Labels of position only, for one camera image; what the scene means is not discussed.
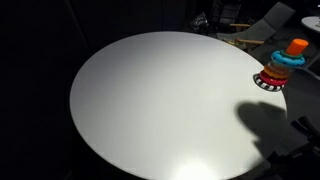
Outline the orange toy rod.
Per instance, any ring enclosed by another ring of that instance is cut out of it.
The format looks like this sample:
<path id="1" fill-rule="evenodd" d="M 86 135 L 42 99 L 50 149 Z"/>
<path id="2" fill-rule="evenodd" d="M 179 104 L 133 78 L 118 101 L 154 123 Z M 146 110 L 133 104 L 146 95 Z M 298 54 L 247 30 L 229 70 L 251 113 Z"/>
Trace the orange toy rod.
<path id="1" fill-rule="evenodd" d="M 300 55 L 308 45 L 309 43 L 304 39 L 293 39 L 285 52 L 289 55 L 297 56 Z"/>

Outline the black white striped toy base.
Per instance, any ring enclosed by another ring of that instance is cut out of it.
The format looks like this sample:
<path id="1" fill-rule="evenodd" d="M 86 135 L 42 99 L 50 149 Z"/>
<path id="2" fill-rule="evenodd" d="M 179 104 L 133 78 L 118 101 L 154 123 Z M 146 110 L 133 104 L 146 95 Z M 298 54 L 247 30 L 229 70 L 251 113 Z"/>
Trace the black white striped toy base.
<path id="1" fill-rule="evenodd" d="M 274 79 L 264 78 L 261 76 L 261 74 L 254 74 L 253 80 L 257 86 L 260 88 L 270 91 L 270 92 L 278 92 L 280 91 L 284 85 L 285 82 L 276 81 Z"/>

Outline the grey lounge chair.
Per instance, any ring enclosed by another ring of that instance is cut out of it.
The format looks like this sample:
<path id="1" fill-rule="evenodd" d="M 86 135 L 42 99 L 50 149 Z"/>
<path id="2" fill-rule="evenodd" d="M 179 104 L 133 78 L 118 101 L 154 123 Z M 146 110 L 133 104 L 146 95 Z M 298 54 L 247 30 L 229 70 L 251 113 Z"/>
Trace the grey lounge chair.
<path id="1" fill-rule="evenodd" d="M 246 30 L 232 34 L 218 33 L 217 38 L 231 43 L 263 42 L 284 26 L 294 13 L 295 10 L 290 6 L 277 2 L 262 19 Z"/>

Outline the dark stand base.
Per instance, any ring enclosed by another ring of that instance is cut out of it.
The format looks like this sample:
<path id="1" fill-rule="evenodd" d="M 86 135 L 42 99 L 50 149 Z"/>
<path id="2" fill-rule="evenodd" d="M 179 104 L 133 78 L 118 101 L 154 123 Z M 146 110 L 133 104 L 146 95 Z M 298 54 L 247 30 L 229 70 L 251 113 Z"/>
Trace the dark stand base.
<path id="1" fill-rule="evenodd" d="M 312 145 L 320 148 L 320 132 L 311 124 L 306 116 L 293 120 L 291 125 L 298 132 L 305 135 Z"/>

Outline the white round side table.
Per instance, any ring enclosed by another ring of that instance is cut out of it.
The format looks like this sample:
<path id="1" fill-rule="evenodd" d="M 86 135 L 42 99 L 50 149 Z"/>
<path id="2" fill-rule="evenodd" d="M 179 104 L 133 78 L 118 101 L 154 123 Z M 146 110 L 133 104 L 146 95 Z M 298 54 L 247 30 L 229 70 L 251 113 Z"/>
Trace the white round side table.
<path id="1" fill-rule="evenodd" d="M 320 33 L 320 18 L 318 16 L 308 16 L 301 20 L 301 23 L 308 29 Z"/>

